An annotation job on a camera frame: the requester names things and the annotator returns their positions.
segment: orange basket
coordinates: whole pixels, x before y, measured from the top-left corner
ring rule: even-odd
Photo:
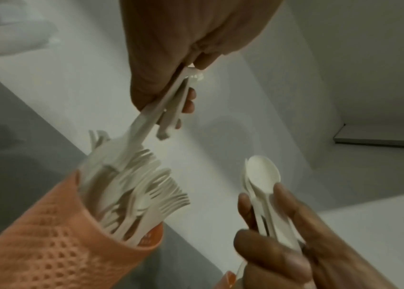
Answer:
[[[0,234],[0,289],[111,288],[162,241],[155,227],[138,247],[106,233],[68,176]]]

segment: hand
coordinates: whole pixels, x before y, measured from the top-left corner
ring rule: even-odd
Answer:
[[[250,199],[241,194],[238,209],[250,230],[239,231],[234,246],[248,261],[245,289],[297,289],[312,278],[318,289],[396,289],[283,185],[273,193],[305,240],[303,255],[255,232]]]
[[[142,110],[183,65],[207,68],[256,37],[283,0],[121,0],[131,97]],[[195,92],[183,112],[194,111]]]

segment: white countertop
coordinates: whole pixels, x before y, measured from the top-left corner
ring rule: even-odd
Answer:
[[[105,3],[97,10],[92,0],[32,1],[59,27],[62,44],[0,59],[0,81],[85,153],[88,130],[116,136],[138,114],[130,103],[118,4]],[[145,145],[172,168],[191,197],[191,211],[167,223],[221,270],[236,271],[240,258],[232,240],[244,227],[236,211],[244,158],[267,155],[291,189],[311,170],[240,55],[222,59],[204,76],[195,87],[196,113],[183,119],[183,129],[165,142],[150,137]],[[404,217],[404,197],[323,214],[369,261],[404,285],[404,230],[388,230],[404,229],[399,216]]]

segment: dark gray surface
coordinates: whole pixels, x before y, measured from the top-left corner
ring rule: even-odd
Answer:
[[[0,232],[84,154],[0,84]],[[114,288],[205,289],[221,271],[170,227],[162,246]]]

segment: bunch of forks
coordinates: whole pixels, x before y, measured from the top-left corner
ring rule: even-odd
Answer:
[[[96,150],[110,141],[107,132],[90,131],[91,143]],[[170,169],[159,169],[161,161],[149,150],[140,147],[124,170],[116,175],[93,207],[92,214],[102,227],[117,240],[124,240],[133,224],[135,231],[125,241],[137,246],[154,227],[175,211],[190,205],[170,176]]]

